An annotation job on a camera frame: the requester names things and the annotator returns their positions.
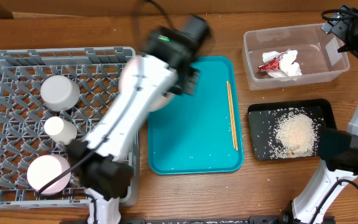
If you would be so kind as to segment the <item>white napkin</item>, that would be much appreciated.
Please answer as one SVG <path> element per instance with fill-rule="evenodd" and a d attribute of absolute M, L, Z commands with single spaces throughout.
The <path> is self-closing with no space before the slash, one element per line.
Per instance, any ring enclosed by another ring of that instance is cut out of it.
<path fill-rule="evenodd" d="M 265 52 L 262 54 L 263 64 L 279 55 L 282 56 L 282 60 L 280 62 L 280 71 L 277 72 L 271 71 L 265 73 L 267 73 L 272 78 L 296 77 L 302 75 L 300 65 L 298 62 L 296 62 L 296 58 L 298 55 L 297 50 L 288 49 L 284 52 L 277 52 L 277 51 Z"/>

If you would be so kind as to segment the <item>red snack wrapper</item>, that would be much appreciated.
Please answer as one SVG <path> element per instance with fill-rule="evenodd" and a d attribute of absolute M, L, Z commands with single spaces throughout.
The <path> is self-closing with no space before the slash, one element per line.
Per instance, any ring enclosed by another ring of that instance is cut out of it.
<path fill-rule="evenodd" d="M 269 60 L 268 62 L 264 63 L 263 65 L 259 66 L 260 72 L 277 72 L 280 71 L 280 62 L 282 60 L 282 56 L 276 56 Z"/>

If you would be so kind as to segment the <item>pink shallow bowl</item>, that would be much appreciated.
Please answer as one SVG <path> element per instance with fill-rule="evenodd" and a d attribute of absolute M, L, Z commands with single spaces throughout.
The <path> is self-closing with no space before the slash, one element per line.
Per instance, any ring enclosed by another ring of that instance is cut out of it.
<path fill-rule="evenodd" d="M 44 155 L 33 160 L 27 169 L 27 181 L 36 191 L 69 169 L 68 161 L 59 155 Z M 53 195 L 62 191 L 69 183 L 71 174 L 67 174 L 60 180 L 45 189 L 43 195 Z"/>

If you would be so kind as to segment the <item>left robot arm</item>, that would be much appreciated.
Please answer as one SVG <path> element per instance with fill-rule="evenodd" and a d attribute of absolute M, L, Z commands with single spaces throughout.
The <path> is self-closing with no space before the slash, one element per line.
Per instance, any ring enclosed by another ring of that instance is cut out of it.
<path fill-rule="evenodd" d="M 198 71 L 191 65 L 210 35 L 207 21 L 195 15 L 182 30 L 153 30 L 144 53 L 123 68 L 119 94 L 108 112 L 82 140 L 67 144 L 70 167 L 93 203 L 90 223 L 121 221 L 119 199 L 135 173 L 125 162 L 132 140 L 168 95 L 192 94 Z"/>

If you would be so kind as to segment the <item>grey white small bowl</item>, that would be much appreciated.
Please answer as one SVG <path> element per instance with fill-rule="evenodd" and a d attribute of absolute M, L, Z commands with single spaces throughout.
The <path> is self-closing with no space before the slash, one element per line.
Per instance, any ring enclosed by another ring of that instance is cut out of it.
<path fill-rule="evenodd" d="M 52 111 L 66 111 L 74 107 L 80 97 L 79 86 L 62 75 L 53 75 L 41 85 L 41 97 Z"/>

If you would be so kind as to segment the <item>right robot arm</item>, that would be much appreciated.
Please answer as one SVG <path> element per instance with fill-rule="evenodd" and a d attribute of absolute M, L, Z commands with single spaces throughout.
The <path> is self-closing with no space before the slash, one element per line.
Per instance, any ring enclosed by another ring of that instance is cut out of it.
<path fill-rule="evenodd" d="M 358 10 L 346 5 L 323 11 L 322 30 L 333 33 L 344 45 L 337 51 L 350 52 L 358 58 Z M 327 129 L 321 135 L 319 165 L 299 196 L 278 218 L 278 223 L 334 223 L 325 213 L 336 197 L 358 177 L 358 104 L 346 132 Z"/>

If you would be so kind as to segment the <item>large white plate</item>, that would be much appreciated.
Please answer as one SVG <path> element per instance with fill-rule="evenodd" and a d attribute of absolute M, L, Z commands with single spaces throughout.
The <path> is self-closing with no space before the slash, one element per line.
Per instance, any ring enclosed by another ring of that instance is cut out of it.
<path fill-rule="evenodd" d="M 159 58 L 137 55 L 122 70 L 119 95 L 128 99 L 134 93 L 146 102 L 147 111 L 157 111 L 173 98 L 169 89 L 177 79 L 177 71 Z"/>

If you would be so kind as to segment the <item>cream white cup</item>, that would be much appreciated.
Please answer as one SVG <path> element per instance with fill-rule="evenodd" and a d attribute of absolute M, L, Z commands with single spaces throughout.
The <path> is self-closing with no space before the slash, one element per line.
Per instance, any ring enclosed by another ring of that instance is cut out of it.
<path fill-rule="evenodd" d="M 77 137 L 75 125 L 58 116 L 53 116 L 46 120 L 44 131 L 56 143 L 64 146 Z"/>

